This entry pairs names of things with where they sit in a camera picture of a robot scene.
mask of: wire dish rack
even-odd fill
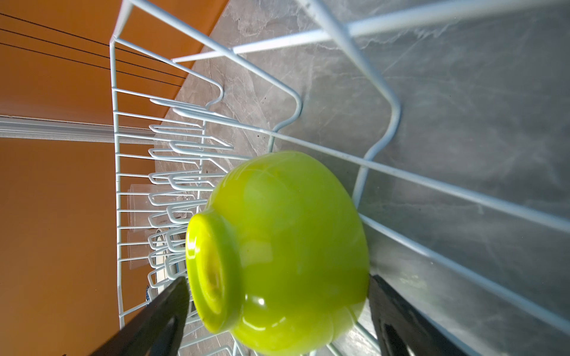
[[[390,14],[379,15],[348,24],[341,24],[321,2],[321,0],[298,0],[299,5],[307,12],[307,14],[321,27],[317,30],[300,32],[297,34],[281,36],[260,42],[243,44],[234,48],[227,48],[215,42],[203,33],[195,30],[188,24],[180,21],[175,16],[165,12],[156,5],[146,0],[124,0],[119,12],[119,18],[116,23],[113,37],[110,42],[110,58],[111,58],[111,86],[112,86],[112,104],[113,104],[113,123],[115,127],[115,168],[116,168],[116,204],[117,204],[117,298],[119,302],[119,322],[123,327],[125,324],[125,316],[147,305],[150,300],[144,301],[136,306],[125,310],[123,305],[121,266],[126,261],[148,259],[153,271],[148,275],[151,291],[148,293],[150,299],[156,296],[165,286],[178,276],[186,276],[185,269],[185,240],[184,233],[189,220],[193,214],[200,212],[201,206],[206,204],[209,192],[215,188],[215,184],[228,171],[227,160],[245,161],[251,157],[240,155],[236,152],[231,142],[226,142],[218,137],[209,134],[209,125],[224,125],[237,129],[250,130],[253,132],[267,135],[268,151],[273,149],[275,139],[285,140],[315,150],[317,152],[329,154],[339,159],[343,159],[355,165],[358,165],[359,171],[356,178],[356,184],[352,191],[352,199],[358,207],[367,180],[369,170],[375,170],[388,174],[408,182],[415,183],[420,186],[428,187],[439,192],[449,194],[470,202],[480,204],[481,206],[501,211],[505,214],[515,216],[521,219],[540,224],[562,232],[570,232],[570,221],[546,214],[541,211],[533,210],[524,206],[490,197],[484,194],[476,193],[463,189],[458,186],[450,185],[445,182],[437,181],[408,171],[396,169],[388,165],[373,162],[374,157],[382,148],[394,137],[401,115],[401,103],[396,94],[391,90],[381,74],[371,65],[367,57],[359,50],[353,40],[355,36],[369,35],[388,31],[402,30],[406,28],[416,28],[419,26],[428,26],[434,24],[449,23],[450,21],[465,21],[470,19],[478,19],[490,17],[493,15],[507,14],[515,11],[533,9],[540,6],[551,5],[553,3],[562,2],[561,0],[452,0],[422,5],[407,10],[397,11]],[[185,56],[181,58],[167,59],[158,54],[152,53],[136,44],[130,43],[122,39],[121,32],[127,23],[133,7],[138,7],[144,12],[154,16],[155,18],[174,27],[176,30],[200,41],[211,51],[206,51],[196,55]],[[300,46],[309,43],[317,43],[324,41],[334,41],[338,47],[346,54],[346,56],[354,63],[354,65],[362,72],[362,74],[370,80],[373,86],[378,90],[390,105],[391,115],[389,125],[382,137],[372,145],[363,157],[357,157],[345,152],[333,150],[321,145],[317,145],[308,141],[300,140],[295,137],[287,136],[279,133],[281,128],[293,124],[299,117],[302,109],[302,100],[300,95],[288,87],[285,83],[276,79],[269,73],[260,69],[256,65],[248,62],[239,54],[248,52],[271,50],[275,48]],[[117,85],[116,64],[115,64],[115,45],[121,44],[127,46],[144,55],[150,56],[164,63],[168,63],[178,69],[187,72],[189,75],[196,76],[219,89],[219,95],[213,98],[205,106],[194,105],[191,103],[183,103],[171,99],[157,97],[146,93],[139,93],[126,89],[121,89]],[[222,114],[210,110],[211,105],[222,100],[224,90],[220,83],[196,73],[179,63],[190,62],[200,59],[226,57],[245,69],[253,72],[259,77],[267,80],[275,87],[281,89],[290,95],[296,107],[292,115],[283,120],[273,129],[265,129],[252,125],[243,124],[239,121],[239,117],[227,117]],[[180,116],[187,118],[187,121],[169,120],[166,118],[152,117],[144,115],[144,113],[129,113],[119,111],[118,94],[133,95],[149,99],[156,105],[163,105],[172,108],[174,112]],[[156,120],[161,121],[161,125],[150,125],[149,128],[155,133],[154,136],[140,136],[132,133],[122,132],[119,126],[121,116],[139,118],[140,120]],[[120,142],[124,139],[147,140],[150,144],[155,144],[155,148],[149,150],[149,156],[137,156],[125,154],[120,151]],[[178,171],[156,172],[151,174],[139,174],[121,171],[122,158],[135,159],[152,159],[156,161],[182,163],[184,167],[189,169]],[[170,187],[171,190],[159,191],[157,193],[138,193],[132,191],[121,190],[121,177],[140,177],[148,178],[153,185],[164,185]],[[157,207],[157,210],[135,210],[125,209],[122,197],[125,195],[146,195],[150,203]],[[123,224],[123,213],[149,212],[152,213],[148,220],[148,226],[128,226]],[[534,316],[538,320],[559,329],[563,333],[570,335],[570,321],[560,317],[556,313],[528,300],[521,295],[469,270],[459,263],[442,256],[429,248],[418,244],[412,239],[399,234],[397,231],[365,216],[360,215],[364,224],[372,229],[382,233],[383,235],[402,244],[410,250],[431,259],[434,263],[443,265],[452,270],[469,282],[483,288],[484,290],[496,295],[502,300],[524,310],[528,314]],[[124,230],[128,229],[153,228],[156,233],[148,237],[145,242],[123,242],[122,235]],[[153,250],[148,256],[140,257],[122,257],[121,249],[126,245],[148,245]],[[199,316],[196,311],[191,311],[186,320],[187,325],[199,322]],[[192,328],[185,336],[189,336],[201,326]],[[376,349],[379,350],[377,341],[362,325],[357,324],[356,329],[360,332]],[[460,348],[467,354],[477,354],[469,346],[455,338],[445,329],[442,331],[454,340]],[[197,337],[190,342],[183,340],[181,349],[195,345],[205,341],[216,335],[207,334]],[[328,348],[334,355],[341,355],[341,352],[332,344]],[[231,355],[238,352],[245,355],[245,349],[239,342],[233,342],[233,345],[223,345],[219,349],[208,351],[208,355],[226,351]]]

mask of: white trim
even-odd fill
[[[121,126],[122,133],[154,137],[150,129]],[[113,125],[0,115],[0,137],[59,141],[114,142]],[[149,144],[149,140],[121,138],[122,144]]]

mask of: bowl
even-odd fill
[[[355,324],[368,292],[354,204],[301,152],[266,154],[228,173],[188,225],[186,262],[206,328],[268,355],[330,343]]]

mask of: gray marble surface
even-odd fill
[[[343,22],[420,3],[327,1]],[[290,0],[231,0],[211,37],[231,47],[316,27]],[[569,6],[357,42],[403,105],[400,128],[377,162],[570,218]],[[301,94],[301,116],[283,133],[362,156],[386,129],[387,102],[332,42],[244,58]],[[291,97],[228,59],[201,60],[194,70],[226,90],[212,110],[240,122],[272,128],[294,110]],[[177,98],[203,105],[216,95],[189,77]],[[263,135],[213,124],[209,130],[241,154],[266,151]],[[352,191],[357,166],[284,141],[275,149],[311,154]],[[375,172],[360,211],[570,318],[569,236]],[[479,353],[570,350],[567,336],[524,311],[370,229],[367,238],[372,273]],[[374,354],[358,337],[347,335],[339,348]]]

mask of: dish rack wire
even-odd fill
[[[455,197],[459,197],[481,206],[485,206],[497,211],[501,211],[512,216],[525,219],[536,224],[540,224],[555,230],[570,232],[570,221],[564,218],[546,214],[541,211],[533,210],[524,206],[497,199],[488,195],[470,191],[458,186],[454,186],[445,182],[436,181],[423,177],[421,175],[408,171],[396,169],[388,165],[373,162],[374,157],[382,148],[394,137],[401,116],[401,103],[396,94],[391,90],[390,86],[383,79],[382,75],[376,70],[367,57],[360,51],[353,40],[353,37],[377,34],[382,32],[397,31],[420,26],[430,26],[435,24],[449,23],[453,21],[465,21],[470,19],[479,19],[491,17],[499,14],[507,14],[516,11],[528,10],[540,6],[551,5],[553,3],[562,2],[561,0],[450,0],[436,2],[428,5],[417,6],[411,9],[396,11],[389,14],[383,14],[367,19],[354,21],[347,24],[340,23],[324,5],[321,0],[297,0],[299,5],[307,12],[307,14],[321,27],[316,30],[300,32],[272,39],[262,40],[255,43],[242,44],[233,48],[227,48],[212,40],[203,33],[192,28],[175,16],[167,13],[156,5],[146,0],[123,0],[119,17],[113,32],[111,42],[109,44],[111,58],[111,89],[112,89],[112,105],[113,105],[113,124],[115,130],[115,169],[116,169],[116,205],[117,205],[117,298],[119,303],[119,323],[121,328],[125,324],[125,316],[138,310],[150,303],[153,296],[178,276],[187,276],[185,263],[185,240],[183,237],[186,226],[193,214],[200,212],[207,199],[205,194],[215,187],[215,182],[221,179],[229,169],[224,166],[223,162],[227,159],[245,161],[251,157],[239,155],[234,151],[231,143],[225,142],[219,138],[208,135],[208,125],[226,125],[237,129],[250,130],[253,132],[268,135],[268,152],[273,149],[275,139],[285,140],[306,148],[329,154],[331,156],[346,160],[358,165],[359,172],[357,174],[356,183],[352,191],[352,199],[356,207],[358,207],[363,194],[364,185],[367,180],[369,170],[376,170],[384,174],[412,182],[421,186],[425,186],[442,193],[446,193]],[[176,30],[183,32],[187,36],[200,41],[211,51],[200,54],[184,56],[180,58],[167,59],[158,54],[150,52],[136,44],[130,43],[122,39],[121,32],[134,7],[138,7],[144,12],[154,16],[155,18],[174,27]],[[287,136],[279,133],[281,128],[295,122],[299,117],[302,109],[302,100],[300,95],[288,87],[285,83],[271,76],[269,73],[260,69],[256,65],[248,62],[239,54],[248,52],[257,52],[271,50],[276,48],[284,48],[291,46],[301,46],[309,43],[317,43],[324,41],[334,41],[337,46],[346,54],[354,65],[363,73],[368,80],[378,90],[390,105],[391,115],[389,125],[384,135],[366,152],[363,157],[357,157],[345,152],[326,148],[311,142],[303,141],[295,137]],[[150,56],[164,63],[170,64],[178,69],[187,72],[189,75],[196,76],[202,80],[209,82],[219,89],[219,96],[212,99],[205,106],[194,105],[191,103],[183,103],[176,100],[166,99],[121,89],[117,85],[116,63],[115,63],[115,45],[116,43],[127,46],[141,54]],[[202,74],[196,73],[179,63],[196,61],[200,59],[209,59],[225,56],[226,58],[245,67],[249,71],[255,73],[261,78],[267,80],[274,86],[280,88],[285,93],[292,96],[296,102],[296,107],[291,117],[281,121],[273,129],[264,129],[251,126],[239,122],[239,118],[231,118],[219,113],[211,111],[209,108],[222,100],[224,96],[223,87],[220,83]],[[160,117],[147,116],[140,113],[129,113],[119,111],[119,101],[117,94],[123,93],[149,99],[157,105],[163,105],[172,108],[174,112],[182,117],[188,118],[189,121],[169,120]],[[156,134],[154,136],[141,136],[131,133],[125,133],[120,130],[119,118],[121,116],[129,116],[140,118],[141,120],[161,121],[161,125],[150,125],[149,128]],[[146,140],[150,144],[161,144],[162,147],[149,150],[149,156],[137,156],[125,154],[120,151],[120,142],[124,139]],[[127,173],[121,171],[121,158],[138,158],[153,159],[157,161],[185,163],[192,166],[190,170],[155,172],[151,174]],[[213,165],[216,173],[205,173],[205,165]],[[160,191],[158,193],[137,193],[129,191],[121,191],[121,177],[140,177],[148,178],[154,185],[170,186],[171,191]],[[147,195],[151,204],[160,210],[133,210],[124,209],[121,204],[121,197],[125,195]],[[182,197],[183,201],[167,200],[162,198]],[[148,226],[129,226],[123,225],[122,214],[124,212],[152,212],[150,215]],[[403,246],[413,250],[420,255],[430,258],[434,263],[445,266],[466,280],[476,284],[486,291],[498,296],[499,298],[521,308],[535,318],[561,330],[563,333],[570,335],[570,321],[552,311],[528,300],[521,295],[469,270],[461,264],[442,256],[429,248],[418,244],[412,239],[399,234],[397,231],[380,224],[379,222],[360,214],[364,224],[372,229],[382,233],[383,235],[393,239]],[[158,222],[160,218],[168,218],[168,222]],[[157,229],[156,234],[148,237],[145,242],[123,242],[122,233],[126,229]],[[153,252],[148,256],[139,257],[122,257],[121,249],[126,245],[149,245]],[[153,271],[149,274],[148,280],[154,292],[149,293],[150,300],[144,301],[127,310],[123,305],[123,291],[121,280],[121,266],[126,261],[148,259]],[[186,324],[193,324],[199,321],[196,311],[192,311],[188,315]],[[194,333],[197,328],[193,328],[185,336]],[[451,333],[439,327],[448,337],[454,340],[467,354],[477,354],[469,346],[455,338]],[[370,344],[379,351],[378,343],[362,325],[357,324],[356,329],[370,342]],[[182,342],[181,349],[193,345],[195,343],[215,337],[210,334],[205,337],[197,338],[191,342]],[[332,344],[328,348],[334,355],[341,355],[341,352]],[[233,347],[229,345],[222,346],[220,349],[214,350],[210,354],[226,351],[231,355],[239,352],[245,355],[243,347],[239,342],[235,342]]]

